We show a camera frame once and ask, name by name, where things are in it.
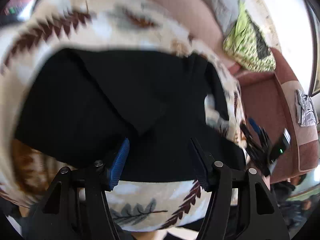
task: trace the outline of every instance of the black device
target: black device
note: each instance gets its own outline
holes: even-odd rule
[[[284,129],[284,132],[278,138],[277,142],[272,144],[264,128],[258,126],[252,118],[249,118],[249,123],[257,133],[260,145],[254,141],[252,134],[243,122],[240,125],[240,129],[247,139],[246,151],[254,165],[261,171],[261,173],[265,177],[270,176],[276,166],[277,159],[289,147],[291,136],[287,129]]]
[[[287,240],[282,215],[262,178],[253,168],[239,171],[228,168],[205,153],[191,138],[190,158],[200,185],[212,192],[197,240]],[[133,239],[111,217],[105,191],[110,191],[110,169],[96,161],[84,169],[60,169],[45,196],[30,215],[27,240],[124,240]],[[81,212],[79,187],[85,188],[86,207]],[[239,189],[238,225],[235,234],[225,236],[232,188]],[[2,234],[9,228],[3,228]]]

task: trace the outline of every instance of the leaf pattern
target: leaf pattern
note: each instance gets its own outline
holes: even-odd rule
[[[225,98],[226,98],[227,100],[230,100],[230,94],[229,94],[229,92],[228,92],[227,90],[224,90],[223,92],[224,92]]]
[[[244,136],[244,133],[242,132],[241,129],[240,129],[240,140],[246,140],[246,137]]]
[[[235,108],[235,118],[237,118],[237,109],[238,109],[238,93],[235,91],[235,102],[234,102],[234,108]]]
[[[239,92],[239,96],[241,97],[241,87],[240,87],[239,82],[237,82],[236,86],[237,86],[237,90]]]
[[[227,137],[229,132],[229,128],[227,126],[220,126],[219,133],[221,134],[222,137]]]
[[[168,212],[167,210],[155,211],[155,209],[156,200],[153,198],[145,209],[139,203],[137,203],[133,209],[131,208],[130,204],[126,204],[121,210],[121,213],[112,208],[110,208],[110,213],[114,222],[118,225],[130,223],[132,223],[132,225],[136,225],[145,220],[150,214]]]
[[[4,192],[4,190],[1,189],[1,186],[3,186],[3,184],[0,183],[0,197],[4,198],[5,200],[8,200],[10,202],[12,202],[13,204],[16,204],[17,206],[19,205],[18,202],[16,202],[15,200],[11,199],[8,194],[6,192]]]
[[[196,204],[196,198],[201,197],[201,188],[199,182],[195,179],[194,185],[189,191],[189,194],[183,199],[185,201],[182,205],[179,206],[179,209],[172,213],[172,217],[169,218],[159,229],[168,228],[169,226],[173,226],[177,223],[178,218],[181,220],[183,217],[183,213],[188,214],[191,208],[191,204]]]
[[[192,44],[192,41],[194,40],[194,38],[195,38],[195,36],[192,33],[189,33],[188,40],[189,40],[190,45]]]
[[[149,27],[159,27],[159,25],[149,19],[146,19],[145,16],[143,17],[139,17],[134,15],[131,11],[129,11],[128,9],[124,9],[123,13],[128,17],[128,19],[131,21],[132,24],[145,29],[145,28],[149,28]]]
[[[52,181],[48,176],[46,155],[17,139],[12,140],[11,149],[14,175],[20,190],[31,195],[44,194]]]
[[[254,31],[256,33],[256,41],[257,41],[257,53],[259,59],[264,59],[265,57],[270,56],[269,47],[267,46],[266,42],[264,41],[264,38],[261,35],[261,32],[259,30],[259,27],[250,20]]]
[[[173,50],[173,55],[175,56],[187,56],[189,54],[188,47],[177,39],[173,39],[171,41],[171,49]]]
[[[235,132],[235,136],[233,137],[233,142],[234,142],[235,144],[238,144],[238,143],[239,143],[239,136],[238,136],[238,132],[237,132],[237,131]]]
[[[39,20],[37,25],[31,26],[26,33],[21,34],[15,41],[5,58],[4,65],[8,67],[10,59],[18,52],[23,52],[25,50],[30,51],[33,47],[37,47],[41,40],[47,42],[53,33],[60,38],[61,31],[63,30],[69,37],[71,27],[76,31],[79,22],[81,22],[82,25],[86,25],[86,20],[90,21],[91,18],[92,16],[89,13],[73,9],[71,12],[67,12],[60,17],[52,15],[52,20],[49,18],[46,18],[45,21]]]

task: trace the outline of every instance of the sofa armrest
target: sofa armrest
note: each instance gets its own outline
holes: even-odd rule
[[[289,66],[281,52],[275,48],[270,48],[273,56],[276,60],[276,69],[275,74],[280,82],[280,84],[286,83],[288,81],[298,81],[296,75],[292,71],[292,68]]]
[[[240,70],[242,69],[242,66],[236,62],[231,67],[228,68],[231,75],[235,76]]]
[[[283,155],[281,155],[278,159],[278,163],[275,167],[275,170],[271,175],[271,183],[277,183],[288,178],[294,177],[293,174],[296,173],[295,171],[297,170],[299,156],[297,136],[292,122],[293,119],[290,111],[290,106],[288,101],[286,100],[285,91],[283,90],[283,87],[281,86],[276,75],[274,75],[274,82],[278,90],[278,99],[280,100],[282,105],[282,114],[284,115],[284,118],[286,120],[286,125],[283,127],[283,129],[286,128],[288,130],[291,136],[291,142],[286,152]]]
[[[291,119],[296,134],[298,145],[298,156],[293,156],[294,161],[294,176],[301,172],[307,172],[318,165],[318,133],[316,125],[308,127],[301,127],[297,122],[297,109],[295,105],[295,90],[303,88],[299,81],[287,81],[281,84],[282,91],[285,96],[285,100],[288,104]]]
[[[244,68],[234,74],[241,87],[253,85],[274,77],[274,72],[252,72]]]

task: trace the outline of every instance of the patterned blanket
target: patterned blanket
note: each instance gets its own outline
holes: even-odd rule
[[[201,54],[218,72],[229,114],[229,121],[221,119],[208,95],[204,101],[206,122],[240,147],[246,146],[239,128],[244,112],[238,81],[204,43],[194,39],[166,10],[149,0],[40,0],[29,21],[0,31],[3,198],[30,207],[65,166],[13,139],[21,106],[39,69],[64,47],[159,50],[177,56]],[[114,191],[106,194],[115,222],[129,231],[153,231],[202,218],[211,195],[197,181],[120,181]]]

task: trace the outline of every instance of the fern print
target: fern print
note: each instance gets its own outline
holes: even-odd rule
[[[144,16],[137,16],[137,15],[134,15],[131,11],[129,11],[128,9],[123,9],[123,13],[124,15],[127,16],[127,18],[131,21],[131,23],[133,25],[136,25],[138,26],[139,28],[142,28],[142,29],[146,29],[146,28],[149,28],[149,27],[159,27],[159,25],[155,22],[153,22],[152,20],[150,19],[147,19],[146,17]]]
[[[189,33],[188,40],[189,40],[190,45],[192,45],[192,41],[194,40],[194,38],[195,38],[195,36],[192,33]]]
[[[159,229],[168,228],[177,223],[178,218],[181,220],[183,213],[188,214],[191,208],[191,204],[196,204],[196,198],[201,197],[201,188],[199,182],[195,179],[193,182],[193,187],[189,191],[189,194],[183,199],[185,201],[182,205],[179,206],[179,209],[172,213],[172,217],[169,218]]]
[[[155,211],[155,208],[156,200],[153,198],[151,199],[148,206],[146,206],[146,208],[143,208],[142,205],[137,203],[132,209],[130,204],[126,204],[121,210],[121,213],[118,213],[112,208],[110,208],[110,213],[113,221],[118,225],[125,225],[130,223],[132,223],[132,225],[136,225],[145,220],[150,214],[168,212],[167,210]]]
[[[233,142],[234,142],[235,144],[239,144],[238,132],[235,133],[235,136],[233,137]]]
[[[223,125],[221,125],[220,126],[220,134],[221,134],[221,136],[222,137],[227,137],[227,135],[228,135],[228,132],[229,132],[229,127],[226,127],[226,126],[223,126]]]
[[[224,90],[223,92],[224,92],[225,98],[226,98],[227,100],[230,100],[230,94],[229,94],[229,92],[228,92],[227,90]]]
[[[10,59],[17,53],[25,50],[30,51],[32,48],[37,47],[41,40],[47,42],[54,33],[60,38],[61,32],[64,31],[69,37],[72,27],[76,31],[79,22],[82,25],[86,25],[86,20],[90,21],[91,18],[92,16],[89,13],[73,9],[71,12],[67,12],[60,17],[52,15],[52,20],[47,18],[45,21],[38,21],[36,25],[28,28],[28,30],[21,34],[15,41],[5,58],[4,65],[8,67]]]
[[[11,199],[8,194],[6,192],[4,192],[4,190],[1,189],[1,186],[3,186],[3,184],[0,183],[0,197],[4,198],[5,200],[8,200],[10,202],[12,202],[13,204],[16,204],[17,206],[19,206],[19,203],[16,202],[15,200]]]
[[[236,91],[235,91],[234,108],[235,108],[235,118],[237,118],[237,109],[238,109],[238,93],[237,93]]]
[[[237,82],[236,86],[237,86],[237,90],[239,92],[239,96],[241,97],[241,87],[240,87],[239,82]]]

